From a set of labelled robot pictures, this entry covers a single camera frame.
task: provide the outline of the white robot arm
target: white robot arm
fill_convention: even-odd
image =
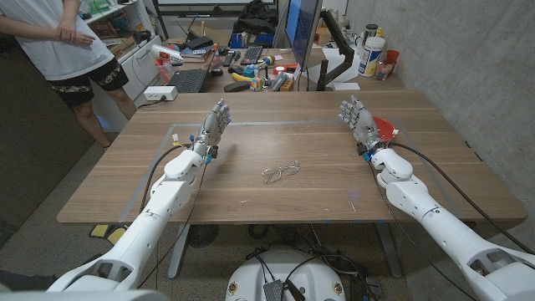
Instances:
[[[365,146],[364,157],[375,169],[389,202],[413,217],[461,270],[481,300],[532,300],[535,256],[488,242],[449,213],[413,175],[412,165],[379,138],[371,113],[352,96],[340,118]]]
[[[222,99],[206,116],[190,149],[166,164],[165,174],[150,189],[149,202],[114,247],[100,258],[67,272],[48,292],[136,289],[164,226],[189,202],[195,171],[217,155],[217,143],[229,117],[229,107]]]

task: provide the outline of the eyeglasses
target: eyeglasses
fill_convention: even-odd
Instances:
[[[288,166],[280,166],[276,169],[266,169],[262,171],[262,176],[267,177],[266,184],[280,180],[283,177],[283,172],[289,176],[295,175],[299,169],[299,163],[294,161]]]

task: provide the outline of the black shorts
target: black shorts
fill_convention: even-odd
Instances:
[[[49,80],[48,82],[65,104],[73,108],[93,99],[94,93],[89,79],[92,79],[104,91],[114,91],[128,83],[128,77],[117,59],[112,59],[97,69],[72,79]]]

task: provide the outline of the metal table leg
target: metal table leg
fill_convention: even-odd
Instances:
[[[178,233],[176,234],[177,237],[183,228],[184,225],[180,225],[178,227]],[[169,269],[167,270],[167,277],[169,277],[169,279],[175,279],[178,277],[178,271],[180,271],[181,268],[182,257],[184,257],[187,237],[189,236],[189,234],[190,225],[186,225],[184,233],[182,233],[182,236],[176,241],[175,247],[173,248],[173,253],[171,254],[171,261],[169,262]]]
[[[403,277],[400,260],[398,259],[398,253],[395,251],[394,239],[392,238],[392,233],[390,233],[388,223],[376,223],[375,229],[377,230],[377,234],[379,234],[379,240],[383,246],[386,262],[390,268],[390,274],[396,279]]]

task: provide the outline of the wooden table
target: wooden table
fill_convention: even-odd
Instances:
[[[246,49],[238,49],[242,52],[242,55],[245,54],[247,51]],[[278,55],[280,54],[280,49],[264,49],[262,54],[265,54],[267,51],[267,55]],[[275,64],[295,64],[296,60],[293,54],[281,54],[284,58],[284,60],[279,60]],[[205,63],[184,63],[184,65],[181,67],[182,70],[191,70],[191,69],[207,69],[210,66],[211,59],[213,58],[213,55],[208,58],[208,60]],[[321,64],[321,60],[325,59],[324,52],[321,48],[312,48],[312,51],[310,53],[309,57],[309,65],[314,66],[317,64]],[[236,82],[231,74],[227,72],[227,67],[219,67],[223,70],[223,75],[221,76],[211,76],[208,74],[205,79],[205,83],[202,86],[201,92],[207,92],[207,93],[218,93],[223,92],[223,88],[228,85]],[[268,71],[270,74],[273,72],[273,69],[270,69]],[[264,70],[260,70],[260,76],[265,77]],[[381,81],[375,79],[375,77],[371,78],[365,78],[362,76],[357,76],[354,79],[351,79],[349,81],[350,83],[359,83],[360,89],[363,91],[393,91],[393,90],[405,90],[405,86],[401,82],[401,79],[398,78],[397,75],[390,76],[386,81]],[[316,83],[311,80],[310,81],[311,86],[315,86]],[[307,78],[302,77],[299,81],[299,91],[306,91],[307,88]],[[293,92],[298,91],[297,83],[294,83]]]
[[[422,93],[354,94],[374,115],[400,129],[398,142],[434,160],[490,217],[526,217],[521,204]],[[186,143],[213,104],[225,98],[232,123],[223,133],[218,158],[207,166],[191,223],[392,222],[368,164],[357,155],[351,131],[337,117],[340,102],[350,95],[179,94],[175,101],[141,109],[58,214],[58,221],[133,221],[140,210],[144,175],[172,147],[171,134],[177,133]],[[396,151],[414,166],[440,204],[463,220],[482,219],[432,167],[406,150]],[[161,162],[153,181],[177,155],[178,151]],[[302,167],[296,175],[264,183],[263,170],[295,160]],[[197,189],[193,188],[192,200]],[[191,204],[172,221],[184,222]],[[394,210],[400,220],[412,221]]]

